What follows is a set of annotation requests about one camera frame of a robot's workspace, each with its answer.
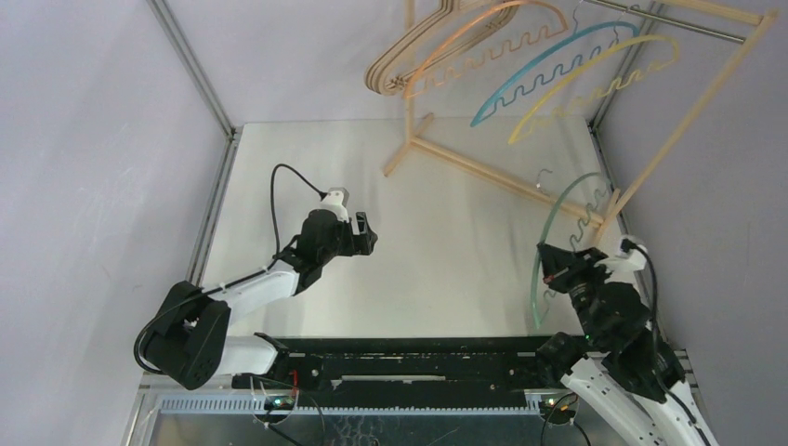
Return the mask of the yellow plastic hanger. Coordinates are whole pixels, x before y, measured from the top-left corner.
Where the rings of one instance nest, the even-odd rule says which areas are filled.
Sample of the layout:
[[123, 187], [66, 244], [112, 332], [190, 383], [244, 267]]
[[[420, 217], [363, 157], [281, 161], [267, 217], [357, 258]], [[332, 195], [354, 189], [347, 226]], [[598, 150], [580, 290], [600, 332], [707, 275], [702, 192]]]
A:
[[[570, 86], [576, 79], [581, 77], [586, 72], [591, 71], [603, 61], [624, 52], [632, 46], [645, 45], [647, 43], [660, 43], [666, 44], [670, 49], [668, 59], [654, 59], [649, 62], [645, 68], [635, 68], [629, 74], [622, 74], [614, 77], [605, 85], [595, 87], [590, 93], [584, 96], [572, 98], [566, 104], [559, 104], [551, 111], [542, 112], [542, 108], [552, 100], [554, 96], [561, 93], [568, 86]], [[630, 38], [623, 43], [613, 46], [591, 61], [587, 62], [580, 68], [574, 69], [570, 74], [564, 76], [557, 84], [555, 84], [549, 91], [543, 94], [527, 111], [515, 125], [511, 131], [507, 144], [514, 145], [515, 143], [530, 136], [538, 129], [550, 125], [558, 118], [564, 118], [580, 111], [582, 108], [594, 103], [598, 99], [611, 97], [613, 93], [619, 92], [646, 80], [651, 74], [663, 71], [674, 63], [678, 62], [680, 55], [680, 45], [676, 38], [662, 35], [662, 34], [648, 34], [639, 37]]]

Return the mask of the blue plastic hanger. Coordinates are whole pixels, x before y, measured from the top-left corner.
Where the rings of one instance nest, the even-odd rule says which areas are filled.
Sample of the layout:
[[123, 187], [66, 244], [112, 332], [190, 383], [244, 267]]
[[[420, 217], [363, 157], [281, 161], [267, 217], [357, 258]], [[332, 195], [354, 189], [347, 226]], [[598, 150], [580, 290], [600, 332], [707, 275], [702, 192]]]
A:
[[[575, 11], [572, 12], [572, 20], [574, 26], [571, 34], [527, 60], [517, 71], [503, 81], [503, 83], [501, 83], [480, 105], [469, 123], [470, 127], [480, 125], [493, 117], [501, 109], [512, 105], [519, 99], [528, 97], [538, 88], [547, 86], [557, 81], [557, 79], [568, 75], [575, 69], [581, 68], [588, 61], [600, 56], [604, 49], [610, 49], [621, 43], [623, 38], [621, 37], [620, 30], [624, 30], [628, 37], [640, 36], [640, 28], [627, 20], [618, 19], [602, 21], [580, 28], [579, 22], [575, 19]], [[606, 31], [612, 33], [612, 38], [606, 46], [595, 45], [585, 52], [575, 54], [567, 63], [560, 61], [547, 71], [538, 71], [541, 65], [566, 47], [573, 46], [586, 37]]]

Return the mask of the orange plastic hanger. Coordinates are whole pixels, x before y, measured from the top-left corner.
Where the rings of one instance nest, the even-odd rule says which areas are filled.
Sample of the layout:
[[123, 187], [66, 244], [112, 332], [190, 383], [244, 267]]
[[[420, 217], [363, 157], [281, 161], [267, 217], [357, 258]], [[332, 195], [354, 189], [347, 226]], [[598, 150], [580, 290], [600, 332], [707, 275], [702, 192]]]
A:
[[[420, 96], [432, 87], [445, 85], [467, 71], [482, 67], [525, 46], [534, 46], [568, 32], [565, 13], [550, 1], [489, 1], [452, 20], [416, 53], [417, 68], [395, 95], [403, 99]], [[519, 13], [531, 22], [525, 30], [501, 44], [488, 46]]]

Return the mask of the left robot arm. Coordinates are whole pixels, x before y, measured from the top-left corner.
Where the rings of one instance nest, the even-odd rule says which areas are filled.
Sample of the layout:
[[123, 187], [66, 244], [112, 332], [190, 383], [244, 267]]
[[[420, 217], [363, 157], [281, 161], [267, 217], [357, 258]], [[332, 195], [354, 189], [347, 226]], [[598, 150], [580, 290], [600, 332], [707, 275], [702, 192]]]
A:
[[289, 378], [282, 347], [265, 334], [231, 335], [230, 328], [254, 311], [301, 294], [338, 256], [368, 256], [378, 240], [367, 215], [342, 219], [315, 209], [268, 268], [206, 290], [175, 283], [156, 315], [141, 328], [133, 356], [151, 374], [166, 375], [187, 390], [216, 375], [254, 374], [268, 387]]

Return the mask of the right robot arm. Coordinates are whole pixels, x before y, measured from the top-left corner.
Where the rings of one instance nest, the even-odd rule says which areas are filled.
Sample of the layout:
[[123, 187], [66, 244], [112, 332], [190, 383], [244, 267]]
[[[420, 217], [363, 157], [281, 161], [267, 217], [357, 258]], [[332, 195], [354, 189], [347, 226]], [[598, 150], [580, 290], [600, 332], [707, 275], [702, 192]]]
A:
[[[715, 445], [680, 359], [661, 338], [645, 246], [623, 237], [615, 256], [545, 242], [537, 252], [544, 284], [569, 297], [584, 334], [557, 332], [537, 349], [541, 381], [584, 400], [630, 445]], [[633, 284], [611, 280], [617, 270], [642, 269], [652, 276], [648, 305]]]

